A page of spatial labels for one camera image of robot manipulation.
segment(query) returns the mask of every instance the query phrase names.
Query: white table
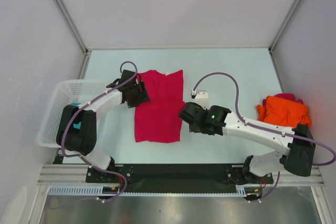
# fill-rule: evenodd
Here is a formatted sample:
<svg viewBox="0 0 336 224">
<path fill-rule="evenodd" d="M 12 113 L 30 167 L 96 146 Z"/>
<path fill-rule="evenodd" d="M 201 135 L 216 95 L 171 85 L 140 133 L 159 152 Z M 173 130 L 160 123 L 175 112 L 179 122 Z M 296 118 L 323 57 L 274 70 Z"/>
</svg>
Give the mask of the white table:
<svg viewBox="0 0 336 224">
<path fill-rule="evenodd" d="M 160 50 L 97 50 L 93 51 L 85 79 L 112 82 L 120 76 L 119 66 L 133 61 L 139 72 L 155 69 L 161 73 L 184 71 L 184 101 L 191 101 L 190 91 L 204 75 L 222 71 L 236 78 L 239 108 L 242 115 L 257 118 L 256 105 L 268 95 L 281 92 L 267 49 L 160 49 Z M 132 65 L 125 65 L 132 70 Z M 210 105 L 234 110 L 235 86 L 225 76 L 205 79 L 199 90 L 206 90 Z M 207 136 L 190 133 L 183 123 L 181 141 L 164 144 L 136 143 L 134 111 L 121 105 L 110 111 L 101 122 L 98 144 L 116 163 L 243 163 L 249 155 L 262 155 L 271 149 L 260 144 L 228 136 Z M 65 160 L 64 163 L 76 163 Z"/>
</svg>

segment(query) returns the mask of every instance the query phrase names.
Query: white robotic arm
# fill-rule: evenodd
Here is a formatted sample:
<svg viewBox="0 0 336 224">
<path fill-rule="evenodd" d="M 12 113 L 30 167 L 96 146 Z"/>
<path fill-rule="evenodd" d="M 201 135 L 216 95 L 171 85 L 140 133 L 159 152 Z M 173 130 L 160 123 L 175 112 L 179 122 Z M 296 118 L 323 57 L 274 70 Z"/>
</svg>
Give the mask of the white robotic arm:
<svg viewBox="0 0 336 224">
<path fill-rule="evenodd" d="M 245 173 L 263 177 L 272 172 L 287 170 L 295 175 L 310 176 L 315 145 L 286 133 L 304 136 L 312 139 L 308 127 L 298 124 L 296 129 L 272 125 L 239 116 L 224 107 L 208 108 L 208 94 L 201 91 L 195 94 L 195 103 L 187 102 L 180 111 L 179 117 L 187 122 L 190 132 L 208 135 L 227 135 L 245 138 L 247 140 L 268 146 L 273 152 L 261 156 L 249 156 L 244 163 Z M 248 124 L 251 123 L 265 131 Z"/>
<path fill-rule="evenodd" d="M 126 80 L 130 81 L 122 86 L 119 85 L 116 89 L 118 83 L 125 83 Z M 64 147 L 77 155 L 85 156 L 90 164 L 107 170 L 109 166 L 114 165 L 114 159 L 96 144 L 101 117 L 125 102 L 129 108 L 132 108 L 148 100 L 148 93 L 141 78 L 137 81 L 135 72 L 123 70 L 121 78 L 108 85 L 105 94 L 96 99 L 93 104 L 90 102 L 79 106 L 70 104 L 63 109 L 56 142 L 61 146 L 70 119 L 75 113 L 79 113 L 65 135 Z"/>
</svg>

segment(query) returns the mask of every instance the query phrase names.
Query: cable clip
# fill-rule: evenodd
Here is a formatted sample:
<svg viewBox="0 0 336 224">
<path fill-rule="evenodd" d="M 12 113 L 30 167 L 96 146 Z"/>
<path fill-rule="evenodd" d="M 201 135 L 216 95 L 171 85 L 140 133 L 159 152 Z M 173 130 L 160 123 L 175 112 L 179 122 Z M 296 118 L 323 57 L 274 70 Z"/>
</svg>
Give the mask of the cable clip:
<svg viewBox="0 0 336 224">
<path fill-rule="evenodd" d="M 197 91 L 192 89 L 190 95 L 194 99 L 197 95 Z"/>
</svg>

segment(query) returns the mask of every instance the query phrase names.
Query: t-shirt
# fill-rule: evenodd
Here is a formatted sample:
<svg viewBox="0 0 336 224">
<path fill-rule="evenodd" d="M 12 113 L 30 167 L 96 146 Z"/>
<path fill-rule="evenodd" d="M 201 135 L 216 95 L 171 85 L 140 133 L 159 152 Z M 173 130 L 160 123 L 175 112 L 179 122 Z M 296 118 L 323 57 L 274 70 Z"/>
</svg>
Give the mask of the t-shirt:
<svg viewBox="0 0 336 224">
<path fill-rule="evenodd" d="M 183 107 L 183 70 L 168 75 L 156 70 L 141 73 L 150 98 L 135 108 L 135 141 L 172 143 L 180 140 Z"/>
</svg>

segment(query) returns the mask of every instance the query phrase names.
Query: white laundry basket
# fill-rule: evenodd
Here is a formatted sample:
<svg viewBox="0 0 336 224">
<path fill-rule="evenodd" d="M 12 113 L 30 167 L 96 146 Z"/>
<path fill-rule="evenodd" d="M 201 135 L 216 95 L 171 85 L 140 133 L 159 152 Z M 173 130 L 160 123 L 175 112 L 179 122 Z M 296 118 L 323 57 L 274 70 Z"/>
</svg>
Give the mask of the white laundry basket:
<svg viewBox="0 0 336 224">
<path fill-rule="evenodd" d="M 93 80 L 69 80 L 59 83 L 43 119 L 37 142 L 40 146 L 59 148 L 56 135 L 63 109 L 73 102 L 84 103 L 104 93 L 106 83 Z"/>
</svg>

